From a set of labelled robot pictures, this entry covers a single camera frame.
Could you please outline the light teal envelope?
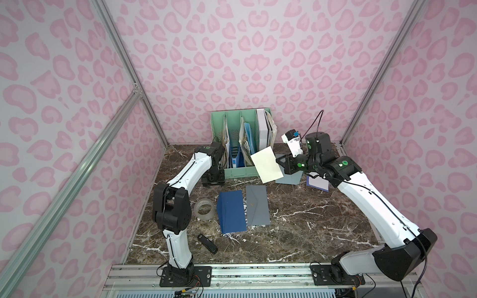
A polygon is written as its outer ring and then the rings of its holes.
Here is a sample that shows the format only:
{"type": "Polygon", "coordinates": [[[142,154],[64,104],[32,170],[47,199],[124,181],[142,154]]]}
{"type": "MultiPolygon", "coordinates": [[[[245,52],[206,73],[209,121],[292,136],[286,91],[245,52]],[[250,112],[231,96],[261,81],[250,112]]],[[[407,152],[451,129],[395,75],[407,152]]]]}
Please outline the light teal envelope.
{"type": "Polygon", "coordinates": [[[282,178],[277,179],[275,182],[281,185],[299,185],[303,176],[302,171],[298,171],[292,175],[284,174],[282,178]]]}

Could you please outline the cream lined letter paper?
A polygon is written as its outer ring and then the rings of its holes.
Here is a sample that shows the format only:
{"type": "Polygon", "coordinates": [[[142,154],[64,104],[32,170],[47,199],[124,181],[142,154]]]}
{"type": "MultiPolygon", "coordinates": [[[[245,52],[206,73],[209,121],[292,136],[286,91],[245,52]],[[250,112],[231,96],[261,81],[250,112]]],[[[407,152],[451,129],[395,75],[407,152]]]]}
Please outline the cream lined letter paper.
{"type": "Polygon", "coordinates": [[[283,177],[279,164],[271,147],[267,147],[251,155],[258,176],[263,184],[278,180],[283,177]]]}

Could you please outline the white letter paper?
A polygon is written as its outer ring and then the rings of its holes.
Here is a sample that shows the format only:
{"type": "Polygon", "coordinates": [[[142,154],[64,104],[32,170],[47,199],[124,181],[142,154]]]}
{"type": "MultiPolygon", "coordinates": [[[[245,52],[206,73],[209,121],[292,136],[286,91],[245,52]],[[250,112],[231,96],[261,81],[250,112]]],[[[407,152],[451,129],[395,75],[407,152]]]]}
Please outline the white letter paper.
{"type": "Polygon", "coordinates": [[[309,187],[313,187],[319,189],[321,191],[329,192],[329,182],[321,177],[311,178],[310,176],[307,177],[306,185],[309,187]]]}

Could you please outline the dark blue envelope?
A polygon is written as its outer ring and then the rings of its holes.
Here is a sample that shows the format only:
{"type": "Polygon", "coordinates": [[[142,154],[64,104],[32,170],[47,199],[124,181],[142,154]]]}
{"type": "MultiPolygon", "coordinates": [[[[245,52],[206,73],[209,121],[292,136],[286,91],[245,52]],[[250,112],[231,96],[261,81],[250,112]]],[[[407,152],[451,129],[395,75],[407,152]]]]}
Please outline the dark blue envelope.
{"type": "Polygon", "coordinates": [[[221,192],[217,198],[217,216],[222,234],[246,232],[243,192],[221,192]]]}

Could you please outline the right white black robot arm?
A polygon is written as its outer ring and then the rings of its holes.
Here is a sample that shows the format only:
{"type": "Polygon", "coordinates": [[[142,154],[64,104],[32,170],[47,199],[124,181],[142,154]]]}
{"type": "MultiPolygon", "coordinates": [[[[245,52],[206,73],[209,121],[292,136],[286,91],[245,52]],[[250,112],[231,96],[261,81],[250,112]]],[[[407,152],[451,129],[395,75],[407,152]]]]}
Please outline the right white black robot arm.
{"type": "Polygon", "coordinates": [[[352,158],[337,156],[328,134],[314,132],[302,137],[296,130],[290,130],[281,138],[290,151],[276,159],[284,172],[291,175],[301,171],[328,181],[363,212],[384,241],[376,248],[336,256],[331,262],[331,273],[337,282],[345,275],[380,273],[402,281],[421,263],[426,263],[437,235],[429,228],[419,228],[400,213],[352,158]]]}

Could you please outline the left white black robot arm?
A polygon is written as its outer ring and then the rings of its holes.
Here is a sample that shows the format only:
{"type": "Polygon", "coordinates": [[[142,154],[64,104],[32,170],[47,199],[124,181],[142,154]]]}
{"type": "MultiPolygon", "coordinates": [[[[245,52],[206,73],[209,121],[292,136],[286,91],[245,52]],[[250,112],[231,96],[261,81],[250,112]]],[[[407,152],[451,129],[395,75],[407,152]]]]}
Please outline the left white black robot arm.
{"type": "Polygon", "coordinates": [[[190,195],[197,183],[206,187],[225,184],[224,152],[219,142],[196,148],[174,178],[154,188],[152,220],[166,239],[171,268],[184,270],[192,265],[186,232],[192,217],[190,195]]]}

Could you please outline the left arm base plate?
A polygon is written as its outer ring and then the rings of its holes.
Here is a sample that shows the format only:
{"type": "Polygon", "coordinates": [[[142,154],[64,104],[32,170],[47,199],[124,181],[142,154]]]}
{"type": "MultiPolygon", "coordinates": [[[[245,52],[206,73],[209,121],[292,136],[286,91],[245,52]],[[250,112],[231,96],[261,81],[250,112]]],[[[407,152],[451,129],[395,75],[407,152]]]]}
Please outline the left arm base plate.
{"type": "Polygon", "coordinates": [[[191,264],[185,269],[178,269],[169,264],[163,269],[160,277],[161,288],[188,287],[194,286],[197,282],[202,287],[210,287],[212,267],[191,264]]]}

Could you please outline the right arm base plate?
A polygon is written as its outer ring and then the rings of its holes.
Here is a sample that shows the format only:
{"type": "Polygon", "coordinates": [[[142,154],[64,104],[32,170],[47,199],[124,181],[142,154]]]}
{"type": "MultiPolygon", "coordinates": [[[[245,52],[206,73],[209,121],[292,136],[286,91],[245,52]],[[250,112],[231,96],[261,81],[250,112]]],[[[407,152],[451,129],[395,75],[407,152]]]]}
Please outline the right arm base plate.
{"type": "Polygon", "coordinates": [[[315,286],[359,286],[366,281],[361,274],[348,275],[338,265],[312,262],[309,265],[315,286]]]}

